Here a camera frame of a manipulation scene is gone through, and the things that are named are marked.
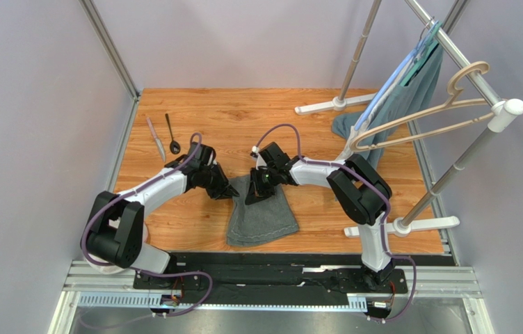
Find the grey stitched cloth napkin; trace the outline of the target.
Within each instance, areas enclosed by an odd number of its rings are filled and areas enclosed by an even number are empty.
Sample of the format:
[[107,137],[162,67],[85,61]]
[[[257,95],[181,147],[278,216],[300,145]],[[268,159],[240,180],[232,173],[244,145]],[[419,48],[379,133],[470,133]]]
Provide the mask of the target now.
[[233,198],[226,242],[230,246],[253,247],[281,239],[299,231],[299,224],[280,185],[275,195],[255,204],[245,204],[250,177],[247,175],[230,179],[239,192]]

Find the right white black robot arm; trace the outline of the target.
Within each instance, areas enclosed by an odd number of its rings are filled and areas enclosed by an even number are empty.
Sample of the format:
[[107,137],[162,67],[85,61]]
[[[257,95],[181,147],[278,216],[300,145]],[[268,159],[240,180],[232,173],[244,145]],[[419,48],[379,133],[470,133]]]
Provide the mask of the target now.
[[313,185],[331,189],[347,217],[358,226],[362,242],[363,281],[371,289],[385,283],[394,270],[381,219],[390,208],[392,190],[371,164],[358,154],[345,160],[323,161],[289,157],[277,143],[254,147],[245,199],[252,205],[272,198],[279,185]]

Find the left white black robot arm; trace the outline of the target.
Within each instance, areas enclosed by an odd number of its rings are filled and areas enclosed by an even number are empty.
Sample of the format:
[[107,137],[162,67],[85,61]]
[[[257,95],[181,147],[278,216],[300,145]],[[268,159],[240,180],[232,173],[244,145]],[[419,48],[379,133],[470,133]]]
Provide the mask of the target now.
[[81,238],[87,262],[106,275],[125,269],[165,273],[172,256],[146,242],[145,218],[195,188],[205,189],[213,200],[239,196],[216,161],[215,150],[192,142],[188,154],[142,184],[120,193],[99,193]]

